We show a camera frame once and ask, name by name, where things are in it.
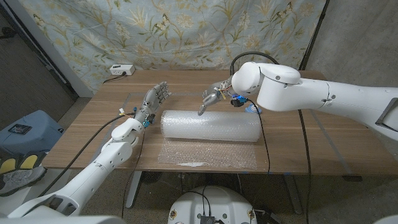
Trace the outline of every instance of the table leg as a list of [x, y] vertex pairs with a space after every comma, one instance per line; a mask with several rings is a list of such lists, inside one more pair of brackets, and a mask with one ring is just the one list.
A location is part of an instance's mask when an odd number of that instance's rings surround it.
[[136, 198], [137, 195], [141, 174], [142, 171], [134, 171], [134, 174], [132, 175], [130, 190], [126, 199], [126, 208], [131, 208], [134, 204], [134, 199]]
[[301, 199], [299, 191], [297, 190], [296, 181], [292, 175], [284, 175], [285, 184], [287, 191], [289, 192], [290, 202], [293, 206], [294, 213], [300, 215], [303, 213], [303, 207], [301, 204]]

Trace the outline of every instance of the bubble wrap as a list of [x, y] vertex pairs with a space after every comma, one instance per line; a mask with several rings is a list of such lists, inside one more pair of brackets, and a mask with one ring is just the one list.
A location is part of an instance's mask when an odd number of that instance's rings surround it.
[[256, 142], [261, 125], [255, 113], [165, 110], [161, 121], [165, 138]]
[[257, 169], [251, 142], [164, 139], [158, 162], [191, 167]]

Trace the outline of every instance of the floral curtain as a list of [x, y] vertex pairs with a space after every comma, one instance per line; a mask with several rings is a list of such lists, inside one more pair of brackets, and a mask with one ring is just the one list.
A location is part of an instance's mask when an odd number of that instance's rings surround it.
[[255, 50], [298, 68], [325, 5], [325, 0], [20, 2], [93, 93], [115, 63], [223, 70], [238, 54]]

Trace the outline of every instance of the yellow insole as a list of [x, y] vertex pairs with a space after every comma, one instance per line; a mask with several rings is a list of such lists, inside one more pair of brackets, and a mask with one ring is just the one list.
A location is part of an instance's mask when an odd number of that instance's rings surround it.
[[16, 160], [15, 159], [7, 159], [1, 164], [0, 167], [0, 174], [3, 174], [5, 172], [12, 171], [16, 169]]
[[20, 169], [33, 169], [37, 161], [36, 155], [28, 156], [21, 164]]

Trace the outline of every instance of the power strip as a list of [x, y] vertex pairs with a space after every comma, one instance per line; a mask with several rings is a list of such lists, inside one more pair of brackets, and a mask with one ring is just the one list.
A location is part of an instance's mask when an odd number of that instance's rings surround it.
[[132, 75], [136, 68], [134, 65], [112, 65], [110, 70], [112, 75], [122, 75], [123, 72], [126, 72], [126, 75]]

